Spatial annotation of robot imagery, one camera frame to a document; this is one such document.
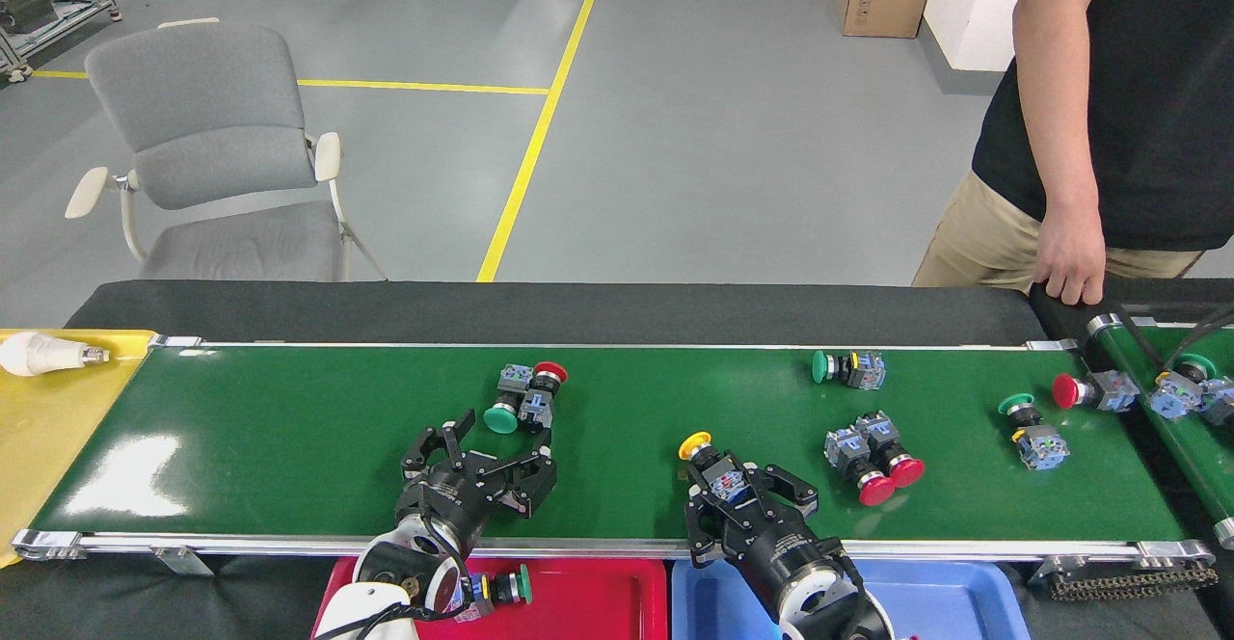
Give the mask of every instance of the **yellow tray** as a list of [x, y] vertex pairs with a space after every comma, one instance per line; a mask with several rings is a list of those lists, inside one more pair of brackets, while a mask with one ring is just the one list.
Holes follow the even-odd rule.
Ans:
[[[0, 329], [0, 342], [21, 329]], [[17, 377], [0, 369], [0, 567], [19, 561], [14, 535], [30, 524], [94, 434], [128, 377], [146, 359], [153, 332], [43, 329], [111, 351], [100, 366]]]

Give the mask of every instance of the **white light bulb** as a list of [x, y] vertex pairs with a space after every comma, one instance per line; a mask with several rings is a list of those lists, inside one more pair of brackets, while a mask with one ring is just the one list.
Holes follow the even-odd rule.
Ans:
[[105, 364], [111, 354], [83, 342], [67, 342], [43, 332], [14, 333], [0, 344], [0, 367], [14, 375], [33, 377], [53, 369], [74, 369]]

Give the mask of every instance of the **gray floor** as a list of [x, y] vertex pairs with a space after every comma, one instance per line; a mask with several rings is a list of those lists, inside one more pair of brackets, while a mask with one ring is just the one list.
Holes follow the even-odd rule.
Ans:
[[[164, 20], [280, 31], [301, 78], [547, 88], [582, 0], [120, 0], [44, 64]], [[987, 99], [943, 95], [909, 39], [842, 37], [829, 0], [595, 0], [497, 280], [907, 285]], [[475, 280], [542, 95], [304, 88], [339, 131], [362, 236], [399, 280]], [[136, 276], [114, 196], [60, 218], [83, 171], [128, 170], [86, 81], [0, 90], [0, 327], [57, 327]], [[139, 210], [152, 242], [204, 215]], [[1234, 276], [1234, 253], [1195, 276]], [[357, 268], [358, 279], [373, 271]]]

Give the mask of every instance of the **black t-shirt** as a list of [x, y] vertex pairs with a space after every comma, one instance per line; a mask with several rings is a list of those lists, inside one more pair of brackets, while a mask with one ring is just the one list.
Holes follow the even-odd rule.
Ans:
[[[1217, 249], [1234, 236], [1234, 0], [1093, 0], [1088, 134], [1109, 248]], [[972, 169], [1041, 219], [1016, 62]]]

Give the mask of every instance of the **yellow floor line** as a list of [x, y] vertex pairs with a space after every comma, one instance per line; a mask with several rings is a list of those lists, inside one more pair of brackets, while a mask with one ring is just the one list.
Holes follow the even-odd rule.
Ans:
[[36, 70], [35, 78], [85, 78], [84, 70]]
[[[35, 78], [86, 78], [83, 70], [36, 70]], [[548, 95], [548, 88], [468, 86], [463, 83], [348, 81], [334, 78], [301, 78], [300, 86], [391, 88], [391, 90], [453, 90], [457, 92], [505, 92], [506, 95]]]
[[565, 78], [570, 74], [570, 65], [574, 64], [574, 54], [578, 52], [579, 42], [582, 38], [582, 30], [587, 26], [587, 17], [591, 16], [591, 6], [595, 1], [582, 0], [579, 17], [574, 21], [574, 30], [570, 31], [570, 39], [565, 43], [561, 63], [558, 65], [553, 84], [549, 86], [548, 99], [544, 100], [540, 117], [536, 122], [536, 129], [532, 131], [531, 143], [527, 146], [527, 152], [523, 153], [523, 162], [518, 166], [515, 186], [510, 189], [510, 196], [506, 197], [506, 208], [501, 211], [501, 219], [497, 222], [497, 231], [494, 232], [492, 240], [489, 242], [489, 253], [485, 254], [484, 263], [480, 265], [480, 274], [475, 279], [478, 284], [491, 284], [497, 276], [497, 268], [501, 266], [501, 258], [506, 252], [510, 233], [513, 231], [515, 219], [518, 218], [518, 210], [522, 208], [523, 197], [527, 195], [527, 186], [532, 180], [533, 171], [536, 171], [536, 163], [539, 160], [540, 149], [544, 147], [544, 136], [547, 136], [548, 127], [553, 122], [553, 112], [557, 112], [557, 104], [561, 97], [561, 88], [565, 85]]

